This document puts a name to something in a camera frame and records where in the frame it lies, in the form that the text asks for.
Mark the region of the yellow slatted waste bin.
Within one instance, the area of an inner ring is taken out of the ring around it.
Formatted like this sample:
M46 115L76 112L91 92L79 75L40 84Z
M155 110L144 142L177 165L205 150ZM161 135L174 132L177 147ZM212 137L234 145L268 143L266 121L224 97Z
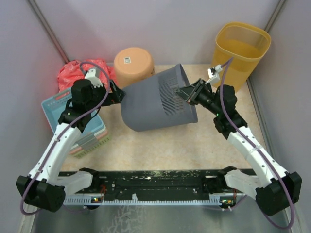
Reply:
M224 84L233 86L238 92L267 53L271 42L270 35L258 27L230 22L221 28L215 38L211 65L223 65L233 58Z

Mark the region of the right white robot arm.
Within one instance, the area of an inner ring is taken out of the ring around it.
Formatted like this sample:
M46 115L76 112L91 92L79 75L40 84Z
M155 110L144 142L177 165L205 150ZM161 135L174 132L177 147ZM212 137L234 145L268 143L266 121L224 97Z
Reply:
M260 210L273 216L298 202L302 178L289 173L279 165L252 134L246 121L235 109L235 89L222 85L213 92L211 85L199 79L173 92L189 105L201 105L215 115L217 131L231 143L250 164L255 176L229 166L218 171L217 177L207 183L210 193L236 189L256 201Z

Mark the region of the peach capybara print bucket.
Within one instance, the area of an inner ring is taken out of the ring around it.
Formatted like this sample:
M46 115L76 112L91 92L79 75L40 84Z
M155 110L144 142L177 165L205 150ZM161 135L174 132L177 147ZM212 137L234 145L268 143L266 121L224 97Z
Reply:
M120 89L148 78L155 73L151 54L140 47L121 50L114 59L114 71Z

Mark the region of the grey slatted waste bin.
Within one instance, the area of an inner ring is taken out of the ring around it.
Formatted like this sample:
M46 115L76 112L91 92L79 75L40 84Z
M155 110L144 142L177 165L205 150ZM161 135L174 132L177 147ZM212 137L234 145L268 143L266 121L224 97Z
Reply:
M181 64L123 89L121 116L136 132L198 122L195 106L187 104L174 90L189 86Z

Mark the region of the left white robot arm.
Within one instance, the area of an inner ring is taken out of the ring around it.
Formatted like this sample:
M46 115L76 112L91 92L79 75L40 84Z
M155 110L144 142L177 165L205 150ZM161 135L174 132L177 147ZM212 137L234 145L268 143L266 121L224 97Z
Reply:
M16 187L22 196L20 211L29 216L24 204L38 210L56 212L67 196L83 189L94 193L101 187L97 172L82 168L73 175L60 179L59 172L72 146L92 120L92 113L102 106L122 102L126 93L113 81L105 87L99 79L80 79L71 87L71 99L61 113L54 136L42 157L27 176L19 176Z

